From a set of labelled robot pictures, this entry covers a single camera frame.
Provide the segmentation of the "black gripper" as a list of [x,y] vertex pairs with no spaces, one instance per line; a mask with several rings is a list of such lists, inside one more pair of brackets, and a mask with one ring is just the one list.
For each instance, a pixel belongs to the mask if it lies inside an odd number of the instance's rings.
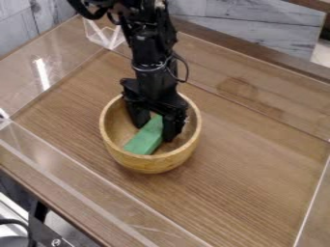
[[120,84],[131,122],[142,128],[155,112],[163,117],[163,138],[171,142],[182,133],[186,124],[189,103],[178,93],[178,84],[186,80],[178,77],[178,62],[161,61],[158,64],[131,63],[134,78],[124,78]]

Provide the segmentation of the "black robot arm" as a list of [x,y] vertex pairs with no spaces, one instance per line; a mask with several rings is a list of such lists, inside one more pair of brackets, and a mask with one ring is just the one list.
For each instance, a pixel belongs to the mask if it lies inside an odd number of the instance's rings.
[[67,0],[88,20],[103,17],[122,27],[131,49],[132,78],[120,81],[123,98],[134,125],[140,128],[151,114],[163,117],[163,139],[181,134],[189,103],[177,92],[185,82],[178,76],[183,58],[174,51],[178,42],[167,0]]

